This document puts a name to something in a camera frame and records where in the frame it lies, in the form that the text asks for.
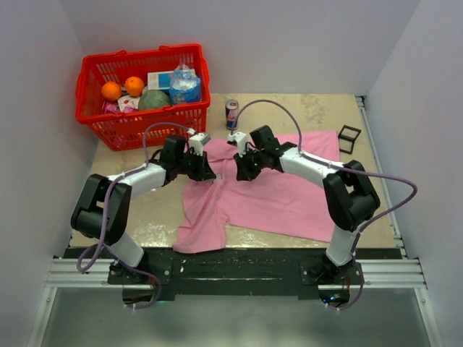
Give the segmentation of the pink t-shirt garment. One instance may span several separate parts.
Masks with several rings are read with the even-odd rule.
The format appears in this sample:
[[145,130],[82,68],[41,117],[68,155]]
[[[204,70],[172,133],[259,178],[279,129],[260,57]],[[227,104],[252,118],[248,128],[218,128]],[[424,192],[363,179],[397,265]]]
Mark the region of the pink t-shirt garment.
[[221,179],[190,181],[184,188],[186,219],[174,250],[207,252],[226,245],[227,223],[274,234],[331,240],[331,220],[323,190],[298,176],[264,169],[253,181],[237,181],[235,147],[212,139],[205,149]]

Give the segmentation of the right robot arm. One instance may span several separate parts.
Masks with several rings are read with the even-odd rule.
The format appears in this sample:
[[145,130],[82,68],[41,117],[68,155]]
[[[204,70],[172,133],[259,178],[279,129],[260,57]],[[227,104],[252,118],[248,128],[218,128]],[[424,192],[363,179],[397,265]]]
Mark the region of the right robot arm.
[[252,181],[264,168],[292,174],[324,191],[334,232],[322,266],[324,279],[340,283],[348,275],[347,264],[353,261],[360,227],[371,220],[380,207],[380,199],[362,164],[332,162],[310,154],[292,142],[281,143],[268,126],[250,134],[234,132],[227,142],[237,147],[234,155],[237,180]]

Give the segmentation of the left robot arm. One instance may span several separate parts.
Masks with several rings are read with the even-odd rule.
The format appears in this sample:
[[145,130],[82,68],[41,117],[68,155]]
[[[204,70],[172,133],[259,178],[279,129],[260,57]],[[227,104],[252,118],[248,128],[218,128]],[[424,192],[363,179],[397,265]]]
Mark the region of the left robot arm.
[[126,232],[131,200],[170,184],[179,175],[193,181],[215,179],[204,150],[210,139],[205,132],[190,138],[171,134],[163,147],[137,168],[118,175],[89,176],[70,223],[74,230],[98,243],[88,264],[83,265],[83,256],[78,258],[77,270],[88,271],[102,249],[107,249],[125,264],[124,274],[128,279],[133,283],[145,282],[150,275],[150,266],[142,261],[145,251]]

